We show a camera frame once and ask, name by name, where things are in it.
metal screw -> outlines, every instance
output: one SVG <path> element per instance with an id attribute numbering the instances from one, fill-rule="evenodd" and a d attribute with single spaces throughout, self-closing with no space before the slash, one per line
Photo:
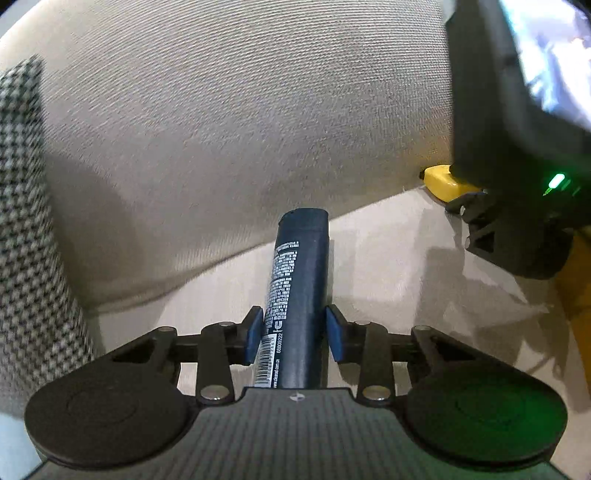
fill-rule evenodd
<path id="1" fill-rule="evenodd" d="M 201 390 L 201 396 L 206 400 L 212 401 L 223 400 L 229 394 L 230 391 L 223 385 L 208 385 Z"/>
<path id="2" fill-rule="evenodd" d="M 363 396 L 368 400 L 384 401 L 390 398 L 390 389 L 382 385 L 370 385 L 363 389 Z"/>

barcode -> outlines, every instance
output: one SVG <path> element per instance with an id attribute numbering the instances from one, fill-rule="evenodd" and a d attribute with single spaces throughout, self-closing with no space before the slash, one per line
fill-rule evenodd
<path id="1" fill-rule="evenodd" d="M 258 359 L 256 362 L 255 387 L 271 388 L 276 344 L 276 333 L 265 335 L 261 339 L 261 346 L 259 347 Z"/>

screen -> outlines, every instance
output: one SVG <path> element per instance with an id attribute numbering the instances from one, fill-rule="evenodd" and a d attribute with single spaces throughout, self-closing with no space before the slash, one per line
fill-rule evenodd
<path id="1" fill-rule="evenodd" d="M 591 24 L 567 0 L 499 0 L 533 100 L 591 131 Z"/>

black mount bracket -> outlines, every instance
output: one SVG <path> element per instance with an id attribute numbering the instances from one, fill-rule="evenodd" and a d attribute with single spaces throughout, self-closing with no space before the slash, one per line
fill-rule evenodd
<path id="1" fill-rule="evenodd" d="M 569 256 L 572 231 L 540 212 L 519 211 L 487 192 L 466 193 L 446 205 L 461 215 L 470 236 L 466 250 L 513 275 L 545 280 L 562 268 Z"/>

houndstooth fabric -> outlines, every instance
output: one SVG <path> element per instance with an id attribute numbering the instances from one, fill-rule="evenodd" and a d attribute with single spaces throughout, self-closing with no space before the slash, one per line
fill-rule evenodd
<path id="1" fill-rule="evenodd" d="M 43 384 L 93 356 L 53 236 L 41 69 L 33 57 L 0 78 L 0 411 L 17 416 Z"/>

